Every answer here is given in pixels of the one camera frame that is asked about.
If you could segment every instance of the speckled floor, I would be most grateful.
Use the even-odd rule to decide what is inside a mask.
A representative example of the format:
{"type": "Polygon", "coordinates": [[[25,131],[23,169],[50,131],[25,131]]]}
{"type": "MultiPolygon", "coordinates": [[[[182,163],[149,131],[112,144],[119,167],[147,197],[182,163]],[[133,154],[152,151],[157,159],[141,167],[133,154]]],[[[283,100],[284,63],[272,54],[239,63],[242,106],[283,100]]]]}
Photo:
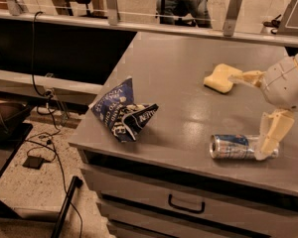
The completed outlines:
{"type": "MultiPolygon", "coordinates": [[[[56,129],[52,123],[42,123],[30,118],[25,122],[33,125],[29,137],[47,132],[53,134],[56,129]]],[[[72,177],[83,179],[79,167],[82,161],[75,148],[68,144],[68,137],[74,128],[63,127],[61,133],[53,137],[59,153],[64,171],[66,185],[69,186],[72,177]]],[[[38,137],[31,140],[43,143],[38,137]]],[[[59,211],[62,207],[65,192],[62,173],[58,159],[43,164],[39,170],[24,168],[22,165],[27,159],[27,151],[37,147],[32,143],[21,146],[6,172],[0,178],[0,199],[10,207],[59,211]]],[[[32,156],[41,156],[51,160],[53,152],[39,148],[30,152],[32,156]]],[[[101,217],[96,207],[96,193],[89,191],[86,184],[74,193],[73,204],[82,218],[81,237],[107,238],[111,236],[106,228],[106,219],[101,217]]],[[[0,238],[43,238],[51,237],[54,224],[25,220],[0,219],[0,238]]],[[[68,216],[60,237],[79,237],[80,221],[77,213],[70,207],[68,216]]]]}

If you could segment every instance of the drawer handle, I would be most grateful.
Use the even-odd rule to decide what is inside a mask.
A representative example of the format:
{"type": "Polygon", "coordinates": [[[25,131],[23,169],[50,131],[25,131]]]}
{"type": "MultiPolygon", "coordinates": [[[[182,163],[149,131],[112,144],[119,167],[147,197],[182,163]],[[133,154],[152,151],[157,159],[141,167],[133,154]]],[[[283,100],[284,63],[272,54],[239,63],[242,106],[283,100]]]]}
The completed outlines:
{"type": "Polygon", "coordinates": [[[206,207],[206,204],[204,202],[201,203],[201,209],[200,210],[194,210],[194,209],[189,209],[189,208],[186,208],[186,207],[178,206],[178,205],[176,205],[172,202],[172,194],[169,194],[168,203],[171,207],[173,207],[175,209],[185,210],[185,211],[189,211],[191,213],[196,213],[196,214],[203,213],[205,211],[205,207],[206,207]]]}

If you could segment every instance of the blue chip bag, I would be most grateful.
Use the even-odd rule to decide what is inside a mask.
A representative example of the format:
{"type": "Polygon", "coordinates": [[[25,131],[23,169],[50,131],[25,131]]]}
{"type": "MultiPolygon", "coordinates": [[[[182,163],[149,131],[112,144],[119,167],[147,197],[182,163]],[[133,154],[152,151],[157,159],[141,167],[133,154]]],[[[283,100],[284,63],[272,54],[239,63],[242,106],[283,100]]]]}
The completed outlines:
{"type": "Polygon", "coordinates": [[[134,142],[136,135],[158,110],[157,104],[134,104],[132,78],[107,92],[92,107],[119,142],[134,142]]]}

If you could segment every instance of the silver can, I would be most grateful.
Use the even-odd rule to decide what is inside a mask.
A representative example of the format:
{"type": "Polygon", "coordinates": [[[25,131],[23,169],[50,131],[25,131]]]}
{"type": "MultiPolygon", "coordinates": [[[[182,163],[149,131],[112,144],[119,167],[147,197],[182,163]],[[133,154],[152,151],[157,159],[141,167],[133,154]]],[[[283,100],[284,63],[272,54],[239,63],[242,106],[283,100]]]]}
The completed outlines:
{"type": "MultiPolygon", "coordinates": [[[[256,135],[212,135],[210,154],[213,159],[255,159],[256,135]]],[[[277,158],[279,148],[270,158],[277,158]]]]}

